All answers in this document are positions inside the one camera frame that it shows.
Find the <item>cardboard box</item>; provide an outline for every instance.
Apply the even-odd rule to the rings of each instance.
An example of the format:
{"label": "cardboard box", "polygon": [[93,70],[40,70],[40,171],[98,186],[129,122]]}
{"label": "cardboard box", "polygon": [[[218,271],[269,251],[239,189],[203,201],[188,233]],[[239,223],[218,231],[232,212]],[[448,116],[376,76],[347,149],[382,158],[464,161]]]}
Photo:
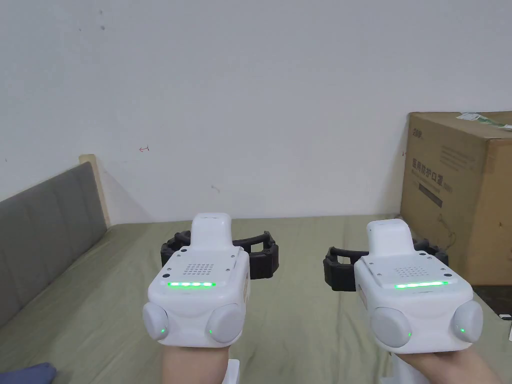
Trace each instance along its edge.
{"label": "cardboard box", "polygon": [[512,285],[512,112],[411,113],[401,214],[471,284]]}

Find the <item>hand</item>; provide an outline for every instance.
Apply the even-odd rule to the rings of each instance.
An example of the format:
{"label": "hand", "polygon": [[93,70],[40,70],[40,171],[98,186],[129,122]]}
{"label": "hand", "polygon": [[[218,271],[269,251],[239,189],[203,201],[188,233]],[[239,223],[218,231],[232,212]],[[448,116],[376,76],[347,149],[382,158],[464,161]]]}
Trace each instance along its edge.
{"label": "hand", "polygon": [[501,384],[473,348],[454,352],[398,355],[432,384]]}
{"label": "hand", "polygon": [[229,347],[163,347],[163,384],[221,384],[228,359]]}

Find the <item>green led light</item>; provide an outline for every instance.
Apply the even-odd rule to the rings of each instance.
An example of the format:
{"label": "green led light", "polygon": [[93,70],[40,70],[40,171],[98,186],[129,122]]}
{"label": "green led light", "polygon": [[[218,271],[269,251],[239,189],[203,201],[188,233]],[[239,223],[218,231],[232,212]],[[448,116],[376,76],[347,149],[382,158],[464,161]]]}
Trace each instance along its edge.
{"label": "green led light", "polygon": [[395,285],[396,289],[403,289],[403,288],[416,288],[416,287],[430,287],[433,285],[446,285],[449,284],[447,281],[431,281],[431,282],[425,282],[425,283],[409,283],[409,284],[397,284]]}
{"label": "green led light", "polygon": [[170,287],[214,287],[215,283],[198,283],[198,282],[171,282],[167,283]]}

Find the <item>gray headboard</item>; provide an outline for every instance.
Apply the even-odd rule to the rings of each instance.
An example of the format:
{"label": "gray headboard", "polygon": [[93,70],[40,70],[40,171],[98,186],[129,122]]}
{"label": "gray headboard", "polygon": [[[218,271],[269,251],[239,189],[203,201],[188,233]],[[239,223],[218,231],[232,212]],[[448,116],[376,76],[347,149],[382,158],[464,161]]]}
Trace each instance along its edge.
{"label": "gray headboard", "polygon": [[0,326],[105,233],[90,163],[0,202]]}

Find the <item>white controller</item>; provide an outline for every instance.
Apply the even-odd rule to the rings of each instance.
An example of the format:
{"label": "white controller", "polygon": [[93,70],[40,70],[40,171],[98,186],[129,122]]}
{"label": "white controller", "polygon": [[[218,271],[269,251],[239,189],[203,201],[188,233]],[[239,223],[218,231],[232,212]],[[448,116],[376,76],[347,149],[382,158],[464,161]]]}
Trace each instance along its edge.
{"label": "white controller", "polygon": [[[143,319],[149,335],[168,346],[220,348],[242,335],[250,294],[249,254],[235,247],[231,217],[199,214],[190,246],[176,251],[147,290]],[[236,383],[230,360],[225,383]]]}
{"label": "white controller", "polygon": [[482,308],[467,281],[414,249],[403,220],[374,221],[367,232],[370,252],[355,263],[354,273],[376,342],[393,352],[394,377],[382,382],[428,383],[394,354],[468,348],[482,333]]}

